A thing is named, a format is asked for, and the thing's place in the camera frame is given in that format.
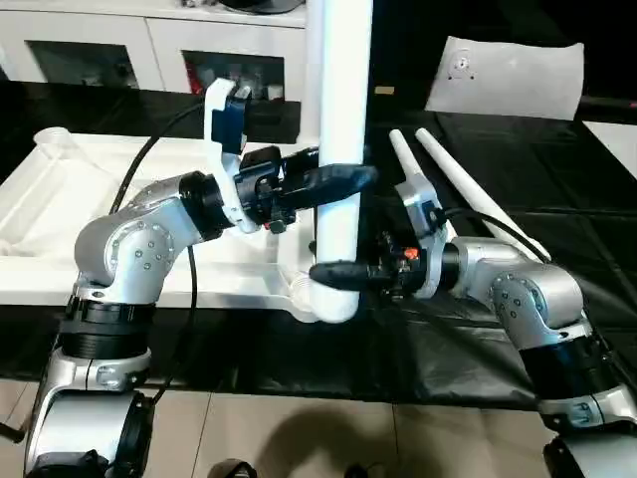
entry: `white pipe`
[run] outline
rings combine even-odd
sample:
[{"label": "white pipe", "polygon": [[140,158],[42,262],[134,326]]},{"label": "white pipe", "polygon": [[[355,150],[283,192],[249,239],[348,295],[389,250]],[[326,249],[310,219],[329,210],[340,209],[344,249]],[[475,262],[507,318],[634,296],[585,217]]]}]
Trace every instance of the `white pipe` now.
[{"label": "white pipe", "polygon": [[[525,232],[516,224],[509,215],[494,201],[487,192],[480,187],[480,184],[471,177],[471,175],[458,164],[449,152],[436,140],[431,133],[421,127],[416,131],[416,137],[422,143],[424,148],[429,152],[434,161],[440,166],[440,168],[447,175],[449,180],[458,189],[458,192],[462,194],[465,200],[471,205],[471,207],[484,214],[500,219],[502,222],[513,228],[527,239],[529,239],[537,249],[539,249],[546,257],[550,258],[550,254],[534,239],[531,239]],[[518,242],[514,237],[510,236],[497,226],[485,223],[494,237],[513,244],[525,253],[530,259],[538,260],[538,257],[531,252],[527,247]]]},{"label": "white pipe", "polygon": [[[421,174],[424,176],[425,173],[422,172],[420,164],[418,164],[418,161],[416,160],[414,153],[411,151],[409,144],[407,144],[405,136],[402,135],[402,132],[398,129],[393,129],[389,132],[389,140],[391,141],[391,145],[394,146],[394,151],[396,152],[396,156],[398,156],[398,160],[400,161],[400,165],[402,166],[405,176],[409,176],[411,174]],[[454,229],[451,221],[447,221],[447,242],[451,242],[451,240],[457,235],[456,229]]]},{"label": "white pipe", "polygon": [[319,144],[320,79],[322,74],[322,0],[308,0],[306,24],[306,85],[301,102],[301,132],[298,142]]},{"label": "white pipe", "polygon": [[[324,0],[320,111],[321,166],[362,164],[367,110],[372,0]],[[317,262],[354,261],[360,194],[318,208]],[[313,282],[313,312],[323,321],[350,319],[357,292]]]}]

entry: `glass cabinet door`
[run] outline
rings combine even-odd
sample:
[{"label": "glass cabinet door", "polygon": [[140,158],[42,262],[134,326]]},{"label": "glass cabinet door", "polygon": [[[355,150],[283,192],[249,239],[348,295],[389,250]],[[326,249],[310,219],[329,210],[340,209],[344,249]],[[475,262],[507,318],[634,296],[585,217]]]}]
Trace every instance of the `glass cabinet door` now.
[{"label": "glass cabinet door", "polygon": [[0,11],[0,45],[12,80],[163,90],[143,18]]},{"label": "glass cabinet door", "polygon": [[190,51],[182,54],[192,93],[200,94],[217,78],[226,78],[249,86],[255,101],[286,97],[283,58]]},{"label": "glass cabinet door", "polygon": [[123,45],[27,41],[49,83],[139,88]]},{"label": "glass cabinet door", "polygon": [[303,26],[148,19],[148,28],[167,91],[197,93],[228,78],[252,87],[255,100],[303,99]]}]

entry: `white plastic tray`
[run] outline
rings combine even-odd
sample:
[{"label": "white plastic tray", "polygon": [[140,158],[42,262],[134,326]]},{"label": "white plastic tray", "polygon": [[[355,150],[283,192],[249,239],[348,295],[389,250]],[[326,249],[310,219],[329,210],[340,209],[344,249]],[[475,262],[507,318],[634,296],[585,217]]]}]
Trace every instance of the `white plastic tray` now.
[{"label": "white plastic tray", "polygon": [[[107,213],[120,179],[146,141],[70,137],[75,145],[63,154],[37,145],[0,186],[0,304],[66,305],[78,274],[76,237],[87,222]],[[249,143],[246,152],[262,146]],[[282,154],[304,147],[280,145]],[[202,140],[163,138],[141,164],[124,204],[152,181],[207,169]],[[308,210],[279,236],[265,230],[245,235],[233,228],[195,246],[198,307],[280,309],[313,322],[308,278],[313,239],[314,216]],[[188,261],[181,254],[158,306],[186,308],[189,301]]]}]

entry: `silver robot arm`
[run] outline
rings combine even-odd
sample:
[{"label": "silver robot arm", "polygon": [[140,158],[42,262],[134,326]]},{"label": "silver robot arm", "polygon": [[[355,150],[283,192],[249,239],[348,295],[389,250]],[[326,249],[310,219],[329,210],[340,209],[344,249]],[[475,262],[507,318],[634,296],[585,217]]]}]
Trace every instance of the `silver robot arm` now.
[{"label": "silver robot arm", "polygon": [[545,426],[554,477],[637,473],[637,405],[588,322],[577,282],[563,269],[529,261],[508,244],[454,239],[460,273],[450,292],[489,307],[518,349]]},{"label": "silver robot arm", "polygon": [[315,149],[281,157],[270,146],[241,157],[249,95],[229,83],[220,84],[223,102],[206,96],[204,129],[216,174],[155,182],[80,233],[80,274],[38,391],[25,475],[63,467],[87,476],[141,476],[155,401],[135,388],[148,374],[155,303],[177,256],[229,227],[251,233],[267,224],[283,233],[297,210],[343,199],[375,180],[371,166],[318,167]]},{"label": "silver robot arm", "polygon": [[544,449],[553,477],[637,476],[634,390],[584,312],[581,289],[563,269],[530,260],[497,239],[456,237],[422,171],[405,169],[396,186],[418,248],[383,231],[379,265],[319,264],[311,277],[347,290],[375,288],[400,301],[426,300],[439,289],[490,309],[520,353],[546,427],[558,433]]}]

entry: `black table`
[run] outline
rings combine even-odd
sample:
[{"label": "black table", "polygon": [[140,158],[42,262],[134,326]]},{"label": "black table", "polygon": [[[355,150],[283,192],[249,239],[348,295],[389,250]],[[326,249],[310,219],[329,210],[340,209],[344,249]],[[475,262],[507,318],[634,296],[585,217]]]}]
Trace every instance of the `black table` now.
[{"label": "black table", "polygon": [[[0,84],[0,98],[2,180],[44,127],[148,135],[196,101],[181,94],[16,83]],[[294,141],[299,111],[298,104],[259,107],[250,139]],[[202,115],[193,115],[172,135],[200,137],[202,123]],[[443,205],[466,205],[415,140],[420,126],[577,276],[593,322],[637,364],[637,181],[578,121],[373,112],[368,161],[382,180],[363,196],[361,254],[374,222],[370,209],[382,207],[399,227],[406,224],[393,193],[404,176],[388,140],[392,128],[405,134]],[[486,234],[480,224],[454,225],[461,235]],[[0,309],[0,375],[38,379],[63,308]],[[185,310],[157,312],[151,383],[167,369],[185,319]],[[199,310],[190,349],[192,359],[176,387],[534,408],[520,359],[495,318],[445,294],[402,313],[378,309],[363,297],[356,317],[338,326],[304,325],[278,311]]]}]

